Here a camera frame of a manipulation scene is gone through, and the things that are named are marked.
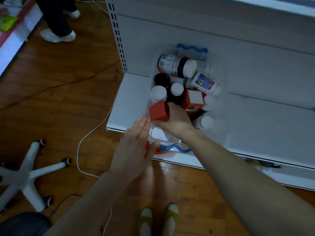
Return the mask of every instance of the red box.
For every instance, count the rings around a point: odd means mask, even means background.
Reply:
[[[163,102],[157,102],[156,104],[149,107],[151,122],[160,120],[167,122],[169,120],[169,108],[168,105]]]
[[[188,116],[193,115],[203,106],[204,100],[201,91],[185,89],[181,107],[186,111]]]

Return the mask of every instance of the foot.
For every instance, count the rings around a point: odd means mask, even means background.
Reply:
[[[151,236],[153,225],[153,215],[149,208],[145,208],[138,221],[138,236]]]
[[[178,206],[175,204],[170,204],[164,215],[162,236],[173,236],[175,231],[176,222],[178,220]]]
[[[72,19],[79,19],[80,16],[81,16],[81,13],[79,12],[79,10],[76,10],[76,11],[66,11],[66,10],[62,10],[63,13],[69,17],[71,17]]]
[[[74,33],[74,31],[72,31],[69,35],[63,37],[55,35],[49,28],[43,29],[39,33],[44,40],[49,41],[51,43],[59,43],[63,41],[72,42],[76,39],[76,33]]]

